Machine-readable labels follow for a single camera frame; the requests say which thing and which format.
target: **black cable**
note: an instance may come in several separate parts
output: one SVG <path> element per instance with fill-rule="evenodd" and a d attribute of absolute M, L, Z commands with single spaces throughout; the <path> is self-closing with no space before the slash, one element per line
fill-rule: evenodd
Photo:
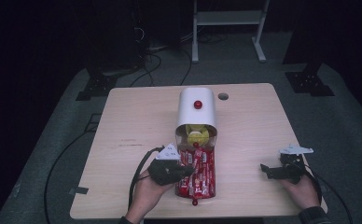
<path fill-rule="evenodd" d="M 158 52 L 167 50 L 167 49 L 169 49 L 169 48 L 170 48 L 169 46 L 163 46 L 163 47 L 160 47 L 159 49 L 148 49 L 147 54 L 151 55 L 151 54 L 153 54 L 153 53 L 158 53 Z"/>
<path fill-rule="evenodd" d="M 331 189 L 331 190 L 333 191 L 333 193 L 338 197 L 339 201 L 341 201 L 341 204 L 343 205 L 344 210 L 346 211 L 346 214 L 347 214 L 347 217 L 349 218 L 350 224 L 353 224 L 353 218 L 352 218 L 352 215 L 351 215 L 351 213 L 350 213 L 350 210 L 349 210 L 348 206 L 346 205 L 346 203 L 344 202 L 344 200 L 343 200 L 343 198 L 341 197 L 341 195 L 340 195 L 323 177 L 321 177 L 321 176 L 318 175 L 316 172 L 314 172 L 313 169 L 312 169 L 310 166 L 308 166 L 308 165 L 306 165 L 306 164 L 305 164 L 305 166 L 312 171 L 312 174 L 313 174 L 316 178 L 318 178 L 318 179 L 320 179 L 321 181 L 323 181 L 324 184 L 326 184 L 326 186 L 327 186 L 329 189 Z"/>
<path fill-rule="evenodd" d="M 132 85 L 134 85 L 134 83 L 135 83 L 136 81 L 138 81 L 138 79 L 140 79 L 140 78 L 142 78 L 142 77 L 144 77 L 144 76 L 146 76 L 146 75 L 148 75 L 148 74 L 150 75 L 151 72 L 157 70 L 157 69 L 160 67 L 160 65 L 161 65 L 161 58 L 160 58 L 158 55 L 155 55 L 155 54 L 150 54 L 150 56 L 154 56 L 154 57 L 156 57 L 157 59 L 159 59 L 158 65 L 156 65 L 152 70 L 149 70 L 149 71 L 143 73 L 140 77 L 136 78 L 129 87 L 132 87 Z"/>
<path fill-rule="evenodd" d="M 48 213 L 48 198 L 47 198 L 47 193 L 48 193 L 48 186 L 49 186 L 49 180 L 50 177 L 52 175 L 53 169 L 55 168 L 57 162 L 59 161 L 59 159 L 62 157 L 62 155 L 64 154 L 65 151 L 67 151 L 67 149 L 72 146 L 79 138 L 81 138 L 83 135 L 85 135 L 85 133 L 90 133 L 92 130 L 96 129 L 98 125 L 88 129 L 87 131 L 83 132 L 82 134 L 80 134 L 77 138 L 75 138 L 70 144 L 68 144 L 62 151 L 62 153 L 56 158 L 55 162 L 52 164 L 52 166 L 50 167 L 49 170 L 49 174 L 47 177 L 47 182 L 45 184 L 45 190 L 44 190 L 44 209 L 45 209 L 45 219 L 47 220 L 47 223 L 50 224 L 50 220 L 49 220 L 49 213 Z"/>
<path fill-rule="evenodd" d="M 137 167 L 137 170 L 135 170 L 135 173 L 134 173 L 134 176 L 132 178 L 132 183 L 131 183 L 131 186 L 129 188 L 129 204 L 128 204 L 128 210 L 129 208 L 131 207 L 132 205 L 132 194 L 134 192 L 134 186 L 135 186 L 135 183 L 137 183 L 137 181 L 141 180 L 141 179 L 144 179 L 148 176 L 145 176 L 145 177 L 142 177 L 142 178 L 138 178 L 138 176 L 140 175 L 141 173 L 141 170 L 143 169 L 143 166 L 144 164 L 146 164 L 146 161 L 148 160 L 148 158 L 151 156 L 151 154 L 154 152 L 154 151 L 161 151 L 162 149 L 164 149 L 164 147 L 155 147 L 151 150 L 149 150 L 146 155 L 143 157 L 143 159 L 140 161 L 140 164 L 138 164 L 138 167 Z"/>
<path fill-rule="evenodd" d="M 154 77 L 151 75 L 151 72 L 148 71 L 145 66 L 144 66 L 144 70 L 146 70 L 146 72 L 147 72 L 148 75 L 149 75 L 149 79 L 151 79 L 151 83 L 149 84 L 149 86 L 155 86 Z"/>
<path fill-rule="evenodd" d="M 205 35 L 199 35 L 198 42 L 200 44 L 205 44 L 205 45 L 214 45 L 222 41 L 225 41 L 227 39 L 228 39 L 227 35 L 225 35 L 225 37 L 222 38 L 220 35 L 205 34 Z"/>
<path fill-rule="evenodd" d="M 181 49 L 181 50 L 184 51 L 187 54 L 188 58 L 189 58 L 189 68 L 187 70 L 187 73 L 184 75 L 184 78 L 182 79 L 182 81 L 180 83 L 180 86 L 182 86 L 184 84 L 184 81 L 185 81 L 185 79 L 187 78 L 187 76 L 188 76 L 188 74 L 190 72 L 190 68 L 192 67 L 192 58 L 190 57 L 189 53 L 184 49 Z"/>

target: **wooden table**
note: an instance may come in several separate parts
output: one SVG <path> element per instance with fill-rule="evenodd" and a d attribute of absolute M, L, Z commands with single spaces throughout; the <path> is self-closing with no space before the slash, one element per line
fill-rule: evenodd
<path fill-rule="evenodd" d="M 120 218 L 132 176 L 145 154 L 175 142 L 178 97 L 186 86 L 113 89 L 91 146 L 72 218 Z M 216 196 L 179 198 L 167 191 L 146 218 L 272 217 L 296 215 L 283 187 L 261 172 L 278 167 L 278 150 L 298 140 L 271 84 L 204 86 L 216 96 Z M 226 93 L 229 99 L 217 98 Z M 154 153 L 146 163 L 153 160 Z"/>

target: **metal stand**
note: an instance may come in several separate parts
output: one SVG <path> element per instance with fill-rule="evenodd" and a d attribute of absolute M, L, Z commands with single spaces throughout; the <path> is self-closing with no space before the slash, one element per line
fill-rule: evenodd
<path fill-rule="evenodd" d="M 295 93 L 310 93 L 311 96 L 334 96 L 329 86 L 317 75 L 321 63 L 308 63 L 302 72 L 285 73 Z"/>
<path fill-rule="evenodd" d="M 108 73 L 115 73 L 111 76 L 104 75 L 104 71 L 96 66 L 87 64 L 86 69 L 88 70 L 90 79 L 85 86 L 84 91 L 80 91 L 76 101 L 89 101 L 92 96 L 108 96 L 108 93 L 115 88 L 118 78 L 129 75 L 136 72 L 140 67 L 135 66 L 131 69 L 118 69 L 109 71 Z"/>
<path fill-rule="evenodd" d="M 258 25 L 257 36 L 252 37 L 259 61 L 266 62 L 266 57 L 260 46 L 259 40 L 262 35 L 263 25 L 268 13 L 270 0 L 265 1 L 262 10 L 249 11 L 204 11 L 199 12 L 197 0 L 194 0 L 193 8 L 193 41 L 192 41 L 192 61 L 199 61 L 198 52 L 198 26 L 199 25 Z"/>

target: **cable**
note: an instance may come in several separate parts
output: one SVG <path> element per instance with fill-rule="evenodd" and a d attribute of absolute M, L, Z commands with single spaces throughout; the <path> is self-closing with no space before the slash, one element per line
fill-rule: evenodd
<path fill-rule="evenodd" d="M 134 31 L 136 31 L 136 30 L 141 31 L 141 37 L 140 37 L 140 39 L 139 39 L 139 40 L 135 40 L 135 41 L 137 41 L 137 43 L 140 44 L 140 42 L 143 41 L 144 36 L 146 36 L 146 33 L 145 33 L 144 30 L 143 30 L 142 28 L 140 28 L 140 27 L 134 27 Z"/>
<path fill-rule="evenodd" d="M 181 50 L 184 51 L 187 54 L 187 56 L 189 57 L 189 68 L 187 70 L 187 73 L 184 75 L 184 78 L 182 79 L 182 81 L 180 83 L 180 86 L 182 86 L 184 84 L 184 81 L 185 81 L 185 79 L 187 78 L 187 76 L 188 76 L 188 74 L 190 72 L 190 68 L 192 67 L 192 58 L 190 57 L 189 53 L 184 49 L 181 49 Z"/>
<path fill-rule="evenodd" d="M 64 154 L 65 151 L 67 151 L 67 149 L 72 146 L 79 138 L 81 138 L 82 136 L 85 135 L 85 133 L 91 133 L 92 130 L 96 129 L 98 125 L 89 128 L 87 131 L 84 131 L 82 134 L 80 134 L 77 138 L 75 138 L 70 144 L 68 144 L 62 151 L 62 153 L 56 158 L 55 162 L 52 164 L 52 166 L 50 167 L 49 170 L 49 174 L 47 177 L 47 182 L 45 183 L 45 190 L 44 190 L 44 209 L 45 209 L 45 219 L 47 220 L 47 223 L 50 224 L 50 220 L 49 220 L 49 213 L 48 213 L 48 197 L 47 197 L 47 193 L 48 193 L 48 186 L 49 186 L 49 180 L 50 177 L 52 175 L 53 169 L 55 168 L 57 162 L 59 161 L 59 159 L 62 157 L 62 155 Z"/>
<path fill-rule="evenodd" d="M 129 208 L 130 208 L 131 205 L 132 205 L 132 194 L 133 194 L 133 192 L 134 192 L 135 183 L 137 183 L 137 181 L 139 181 L 139 180 L 142 180 L 142 179 L 144 179 L 144 178 L 149 177 L 149 175 L 148 175 L 148 176 L 144 176 L 144 177 L 138 178 L 138 176 L 139 176 L 140 173 L 141 173 L 141 170 L 143 169 L 144 164 L 146 164 L 146 161 L 149 159 L 149 157 L 151 156 L 151 154 L 152 154 L 154 151 L 161 151 L 162 149 L 164 149 L 164 147 L 155 147 L 155 148 L 149 150 L 149 151 L 146 153 L 146 155 L 143 157 L 143 159 L 140 161 L 140 164 L 138 164 L 137 170 L 135 170 L 134 176 L 133 176 L 133 178 L 132 178 L 132 183 L 131 183 L 131 186 L 130 186 L 130 188 L 129 188 L 128 210 L 129 210 Z"/>
<path fill-rule="evenodd" d="M 227 35 L 224 36 L 225 37 L 221 37 L 220 35 L 203 34 L 199 35 L 198 42 L 205 45 L 214 45 L 228 39 Z"/>
<path fill-rule="evenodd" d="M 146 72 L 149 75 L 149 78 L 151 79 L 151 84 L 149 84 L 149 86 L 155 86 L 154 84 L 154 77 L 151 75 L 151 73 L 146 69 L 146 67 L 144 66 L 144 70 L 146 70 Z"/>
<path fill-rule="evenodd" d="M 151 76 L 150 73 L 153 72 L 153 71 L 155 71 L 156 69 L 158 69 L 158 68 L 160 67 L 160 65 L 161 65 L 161 58 L 160 58 L 159 56 L 155 55 L 155 54 L 150 54 L 150 56 L 154 56 L 154 57 L 156 57 L 157 59 L 159 59 L 158 65 L 156 65 L 152 70 L 146 71 L 146 72 L 143 73 L 141 76 L 139 76 L 138 78 L 136 78 L 129 87 L 132 87 L 132 85 L 134 85 L 134 83 L 135 83 L 136 81 L 138 81 L 138 79 L 140 79 L 140 78 L 142 78 L 142 77 L 144 77 L 144 76 L 146 76 L 146 75 L 150 75 L 150 76 Z"/>

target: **red knob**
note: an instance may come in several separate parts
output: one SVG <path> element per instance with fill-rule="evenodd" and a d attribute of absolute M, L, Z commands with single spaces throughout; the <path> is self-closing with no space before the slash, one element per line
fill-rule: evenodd
<path fill-rule="evenodd" d="M 200 109 L 200 108 L 202 108 L 203 103 L 202 103 L 202 101 L 195 101 L 193 106 L 195 106 L 195 109 Z"/>

